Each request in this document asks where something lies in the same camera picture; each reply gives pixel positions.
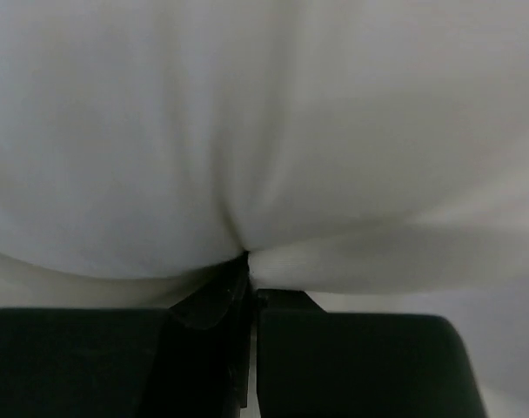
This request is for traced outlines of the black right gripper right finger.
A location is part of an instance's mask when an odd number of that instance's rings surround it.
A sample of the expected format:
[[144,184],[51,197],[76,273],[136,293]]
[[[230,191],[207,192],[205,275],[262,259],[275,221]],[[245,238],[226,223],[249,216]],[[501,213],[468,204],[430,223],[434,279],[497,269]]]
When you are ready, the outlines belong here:
[[486,416],[464,342],[436,315],[329,313],[306,293],[257,294],[264,417]]

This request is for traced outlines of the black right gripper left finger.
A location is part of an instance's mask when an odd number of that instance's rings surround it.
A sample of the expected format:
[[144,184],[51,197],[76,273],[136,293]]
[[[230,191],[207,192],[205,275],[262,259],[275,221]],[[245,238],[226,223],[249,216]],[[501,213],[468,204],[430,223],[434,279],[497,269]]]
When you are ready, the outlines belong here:
[[0,308],[0,417],[237,417],[250,344],[245,256],[167,309]]

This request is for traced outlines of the white pillow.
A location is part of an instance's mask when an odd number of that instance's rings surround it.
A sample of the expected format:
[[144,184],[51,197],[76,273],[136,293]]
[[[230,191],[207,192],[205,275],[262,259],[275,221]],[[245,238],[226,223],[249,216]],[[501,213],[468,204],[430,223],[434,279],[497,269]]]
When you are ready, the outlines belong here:
[[0,307],[529,276],[529,1],[0,1]]

